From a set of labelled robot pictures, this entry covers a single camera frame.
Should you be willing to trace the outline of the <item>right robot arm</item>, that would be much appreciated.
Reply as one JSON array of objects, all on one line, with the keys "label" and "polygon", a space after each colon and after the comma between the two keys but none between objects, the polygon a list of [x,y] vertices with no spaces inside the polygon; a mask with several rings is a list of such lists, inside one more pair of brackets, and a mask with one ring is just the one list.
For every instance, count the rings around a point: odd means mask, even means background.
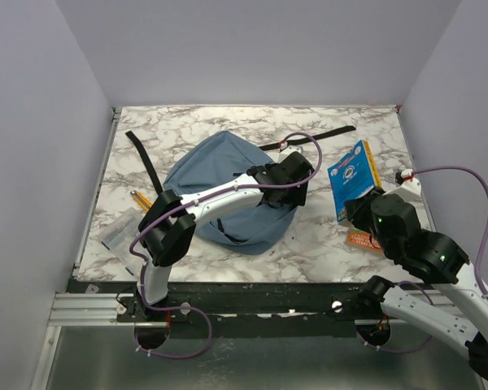
[{"label": "right robot arm", "polygon": [[371,234],[389,260],[438,290],[462,315],[415,299],[380,276],[361,288],[359,312],[370,319],[384,313],[427,332],[488,381],[488,288],[477,280],[468,255],[449,236],[422,228],[415,207],[395,193],[374,188],[345,208],[354,228]]}]

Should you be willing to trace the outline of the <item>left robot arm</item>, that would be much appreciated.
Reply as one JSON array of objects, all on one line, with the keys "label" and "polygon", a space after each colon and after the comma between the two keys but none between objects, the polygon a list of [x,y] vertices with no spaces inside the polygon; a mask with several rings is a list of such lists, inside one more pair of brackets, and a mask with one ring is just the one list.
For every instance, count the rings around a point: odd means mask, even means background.
[{"label": "left robot arm", "polygon": [[230,181],[204,191],[177,194],[166,190],[138,226],[129,252],[143,259],[136,311],[147,321],[163,314],[172,266],[189,251],[196,231],[210,222],[262,205],[304,206],[307,185],[320,170],[298,150],[280,162],[254,165]]}]

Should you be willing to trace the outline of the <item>blue backpack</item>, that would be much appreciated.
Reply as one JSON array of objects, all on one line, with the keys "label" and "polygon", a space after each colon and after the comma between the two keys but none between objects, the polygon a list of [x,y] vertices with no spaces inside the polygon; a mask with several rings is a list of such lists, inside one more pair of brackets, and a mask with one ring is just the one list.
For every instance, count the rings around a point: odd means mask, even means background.
[{"label": "blue backpack", "polygon": [[158,197],[129,252],[157,267],[171,266],[187,254],[195,234],[244,254],[264,252],[304,206],[308,183],[323,162],[319,142],[354,130],[294,132],[263,146],[220,132],[192,149],[163,183],[149,167]]}]

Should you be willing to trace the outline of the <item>blue paperback book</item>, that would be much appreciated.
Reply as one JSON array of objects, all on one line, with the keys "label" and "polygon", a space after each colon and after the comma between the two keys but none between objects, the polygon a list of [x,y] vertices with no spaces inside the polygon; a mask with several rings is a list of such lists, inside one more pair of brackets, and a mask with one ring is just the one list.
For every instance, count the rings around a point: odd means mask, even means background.
[{"label": "blue paperback book", "polygon": [[338,223],[346,222],[346,201],[362,197],[375,187],[381,187],[377,164],[366,140],[358,141],[327,172]]}]

